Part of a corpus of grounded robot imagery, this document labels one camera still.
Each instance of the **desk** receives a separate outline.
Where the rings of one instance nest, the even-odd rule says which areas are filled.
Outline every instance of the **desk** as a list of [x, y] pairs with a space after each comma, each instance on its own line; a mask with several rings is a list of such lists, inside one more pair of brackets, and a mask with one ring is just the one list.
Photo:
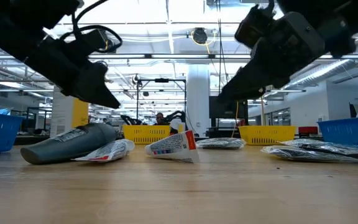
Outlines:
[[259, 149], [200, 150], [200, 164], [183, 164], [137, 146], [109, 164], [48, 166], [13, 149], [0, 154], [0, 223], [358, 223], [358, 164]]

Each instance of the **gray cylindrical object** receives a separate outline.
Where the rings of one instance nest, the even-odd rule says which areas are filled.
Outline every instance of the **gray cylindrical object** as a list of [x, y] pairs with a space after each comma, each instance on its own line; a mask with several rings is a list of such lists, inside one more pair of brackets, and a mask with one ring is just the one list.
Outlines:
[[67, 162], [85, 156], [116, 140], [114, 128], [108, 124], [87, 124], [71, 131], [26, 146], [21, 149], [23, 159], [31, 164]]

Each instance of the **toothpaste tube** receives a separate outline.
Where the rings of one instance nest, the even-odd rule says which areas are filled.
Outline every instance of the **toothpaste tube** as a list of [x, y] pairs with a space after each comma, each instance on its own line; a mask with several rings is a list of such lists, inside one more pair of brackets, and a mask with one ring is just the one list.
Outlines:
[[146, 154], [156, 159], [197, 163], [200, 162], [192, 131], [174, 134], [145, 148]]
[[135, 148], [135, 143], [127, 139], [110, 142], [84, 157], [74, 159], [75, 161], [110, 162], [121, 159]]

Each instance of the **yellow plastic basket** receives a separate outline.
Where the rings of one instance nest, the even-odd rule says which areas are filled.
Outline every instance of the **yellow plastic basket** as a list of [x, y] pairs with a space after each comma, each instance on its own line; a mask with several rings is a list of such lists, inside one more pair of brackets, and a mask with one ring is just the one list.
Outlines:
[[124, 125], [124, 136], [135, 144], [151, 144], [169, 136], [167, 125]]
[[278, 141], [293, 140], [295, 136], [294, 126], [241, 126], [239, 127], [241, 138], [248, 145], [268, 146]]

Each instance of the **table surface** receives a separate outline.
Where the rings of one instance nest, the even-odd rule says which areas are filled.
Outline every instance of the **table surface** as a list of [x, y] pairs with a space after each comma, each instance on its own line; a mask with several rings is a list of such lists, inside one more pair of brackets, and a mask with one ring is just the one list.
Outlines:
[[144, 146], [108, 164], [33, 166], [0, 154], [0, 223], [358, 223], [358, 164], [289, 162], [260, 147], [199, 150], [200, 164]]

